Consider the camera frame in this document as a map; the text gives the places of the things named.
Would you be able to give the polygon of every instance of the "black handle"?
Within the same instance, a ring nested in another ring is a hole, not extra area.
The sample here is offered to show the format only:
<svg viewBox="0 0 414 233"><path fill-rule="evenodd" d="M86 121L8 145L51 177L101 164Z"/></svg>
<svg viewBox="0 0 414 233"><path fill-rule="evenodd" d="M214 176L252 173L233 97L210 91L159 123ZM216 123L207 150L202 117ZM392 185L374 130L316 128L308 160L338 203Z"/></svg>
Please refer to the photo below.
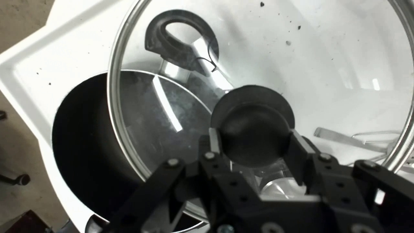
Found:
<svg viewBox="0 0 414 233"><path fill-rule="evenodd" d="M168 10L158 14L146 28L145 49L161 54L166 60L183 68L205 73L194 49L168 33L167 25L176 22L194 27L206 40L208 53L219 57L219 42L212 28L203 18L186 10Z"/></svg>

